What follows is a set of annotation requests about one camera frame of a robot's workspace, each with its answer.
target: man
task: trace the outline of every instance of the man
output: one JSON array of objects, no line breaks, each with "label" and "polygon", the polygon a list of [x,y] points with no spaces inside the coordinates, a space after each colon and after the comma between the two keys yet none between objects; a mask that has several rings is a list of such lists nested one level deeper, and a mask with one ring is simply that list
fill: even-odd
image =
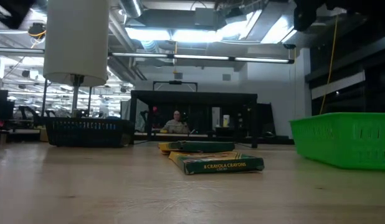
[{"label": "man", "polygon": [[185,122],[180,122],[180,112],[175,111],[173,113],[173,119],[168,121],[162,130],[168,131],[168,133],[174,134],[188,134],[188,126]]}]

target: desk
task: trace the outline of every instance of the desk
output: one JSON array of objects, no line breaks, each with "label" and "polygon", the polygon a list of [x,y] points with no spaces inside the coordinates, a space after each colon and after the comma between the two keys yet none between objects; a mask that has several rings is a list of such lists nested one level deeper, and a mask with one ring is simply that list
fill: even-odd
[{"label": "desk", "polygon": [[[136,122],[137,99],[148,105],[148,127],[152,127],[153,107],[155,105],[204,105],[208,107],[222,106],[244,106],[248,105],[251,109],[252,124],[256,124],[256,107],[257,95],[245,93],[200,93],[200,92],[183,92],[183,91],[147,91],[133,90],[131,91],[130,101],[130,121]],[[252,148],[257,148],[257,127],[252,125]],[[148,128],[147,138],[151,140],[152,130]]]}]

